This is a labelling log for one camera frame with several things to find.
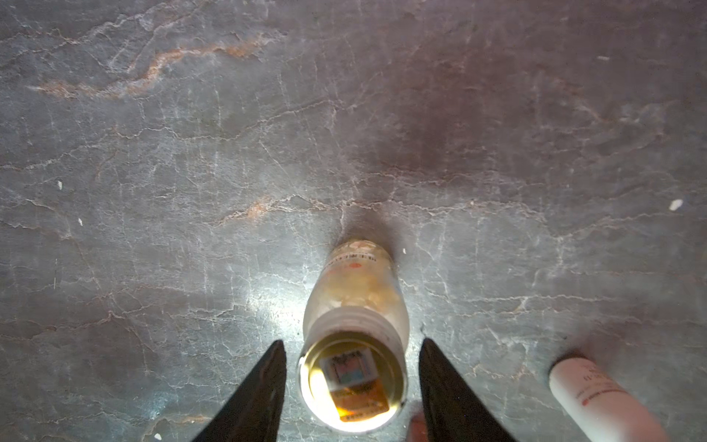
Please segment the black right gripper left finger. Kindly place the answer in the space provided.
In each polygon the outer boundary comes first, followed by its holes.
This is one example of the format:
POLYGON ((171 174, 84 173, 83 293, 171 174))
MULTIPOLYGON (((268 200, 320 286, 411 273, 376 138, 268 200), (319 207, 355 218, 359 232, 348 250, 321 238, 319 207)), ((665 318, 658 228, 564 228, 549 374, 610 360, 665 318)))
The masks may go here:
POLYGON ((285 400, 285 345, 275 340, 196 441, 276 441, 285 400))

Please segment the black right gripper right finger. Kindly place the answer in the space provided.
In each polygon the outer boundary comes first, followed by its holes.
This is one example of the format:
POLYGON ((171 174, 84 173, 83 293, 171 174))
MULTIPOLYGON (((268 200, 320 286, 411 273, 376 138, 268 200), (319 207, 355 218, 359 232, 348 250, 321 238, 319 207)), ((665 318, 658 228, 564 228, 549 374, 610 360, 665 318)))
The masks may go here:
POLYGON ((421 347, 419 377, 430 441, 516 441, 430 338, 421 347))

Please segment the clear pill bottle gold lid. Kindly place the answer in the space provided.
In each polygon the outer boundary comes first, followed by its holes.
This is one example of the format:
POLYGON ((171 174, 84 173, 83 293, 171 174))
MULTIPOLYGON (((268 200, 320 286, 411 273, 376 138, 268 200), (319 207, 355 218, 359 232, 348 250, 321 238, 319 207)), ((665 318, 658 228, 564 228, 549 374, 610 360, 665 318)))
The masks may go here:
POLYGON ((401 412, 410 318, 384 247, 352 239, 331 252, 307 301, 303 338, 298 390, 322 425, 358 435, 401 412))

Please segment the red weekly pill organizer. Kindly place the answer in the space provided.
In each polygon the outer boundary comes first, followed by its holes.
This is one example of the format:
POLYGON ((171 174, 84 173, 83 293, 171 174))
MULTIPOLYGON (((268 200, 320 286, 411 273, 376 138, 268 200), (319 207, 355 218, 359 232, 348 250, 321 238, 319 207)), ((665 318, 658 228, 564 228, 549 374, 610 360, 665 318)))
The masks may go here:
POLYGON ((419 412, 415 414, 408 425, 406 442, 428 442, 428 431, 425 421, 425 414, 419 412))

